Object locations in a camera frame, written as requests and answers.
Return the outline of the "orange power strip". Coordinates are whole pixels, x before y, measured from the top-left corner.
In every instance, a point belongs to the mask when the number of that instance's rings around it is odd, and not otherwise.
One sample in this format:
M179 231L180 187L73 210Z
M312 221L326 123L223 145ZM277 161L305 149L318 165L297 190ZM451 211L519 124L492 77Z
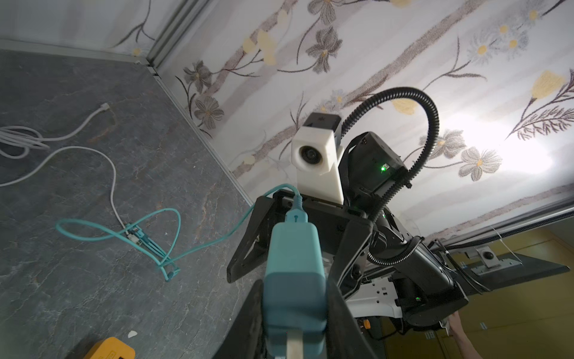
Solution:
M94 344L84 359L135 359L135 350L117 339L109 337Z

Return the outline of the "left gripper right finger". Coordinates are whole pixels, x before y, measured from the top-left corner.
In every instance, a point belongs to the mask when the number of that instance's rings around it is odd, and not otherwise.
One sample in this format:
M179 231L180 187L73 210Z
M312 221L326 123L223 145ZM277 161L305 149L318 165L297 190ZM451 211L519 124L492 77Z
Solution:
M333 279L327 280L327 358L376 358Z

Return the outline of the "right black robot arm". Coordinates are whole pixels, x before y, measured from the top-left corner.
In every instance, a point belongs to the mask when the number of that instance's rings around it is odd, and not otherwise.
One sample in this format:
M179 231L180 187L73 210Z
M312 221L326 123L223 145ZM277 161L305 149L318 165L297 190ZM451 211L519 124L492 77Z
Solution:
M393 100L412 100L427 117L422 153L411 167L373 132L342 145L368 111ZM292 142L297 187L257 198L227 266L227 280L235 282L290 254L310 255L321 260L354 317L388 317L402 331L423 331L440 328L471 295L567 273L566 266L547 260L497 256L484 239L466 244L475 263L465 269L454 261L453 245L426 242L400 222L389 202L410 187L438 139L438 110L415 88L374 94L347 118L312 113Z

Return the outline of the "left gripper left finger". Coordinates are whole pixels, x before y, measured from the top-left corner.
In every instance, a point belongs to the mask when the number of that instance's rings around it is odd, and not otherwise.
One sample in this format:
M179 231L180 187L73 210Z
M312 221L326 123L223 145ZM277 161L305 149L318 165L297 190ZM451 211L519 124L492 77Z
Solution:
M249 291L236 320L221 344L222 358L261 358L264 352L263 281Z

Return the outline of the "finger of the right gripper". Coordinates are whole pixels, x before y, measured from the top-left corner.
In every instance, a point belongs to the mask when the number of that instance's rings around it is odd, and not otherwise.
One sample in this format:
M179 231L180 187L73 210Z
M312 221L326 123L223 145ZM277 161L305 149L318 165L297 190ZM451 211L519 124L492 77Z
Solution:
M227 266L229 284L248 275L266 261L275 207L273 198L257 198L242 240Z
M336 283L344 299L352 296L360 285L361 272L357 279L353 279L351 273L368 246L372 231L373 223L368 219L360 218L349 221L342 234L330 268L329 279Z

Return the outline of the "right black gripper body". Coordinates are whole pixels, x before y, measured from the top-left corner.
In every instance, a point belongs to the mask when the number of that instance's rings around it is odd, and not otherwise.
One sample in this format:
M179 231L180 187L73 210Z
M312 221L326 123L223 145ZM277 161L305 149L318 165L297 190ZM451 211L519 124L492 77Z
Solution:
M271 233L275 224L285 221L290 211L294 194L289 190L279 190L272 195L274 205L269 212L268 231ZM318 200L314 197L303 197L303 210L308 215L308 221L318 230L318 238L322 253L325 256L335 256L346 239L364 248L374 232L372 221L359 209L349 206Z

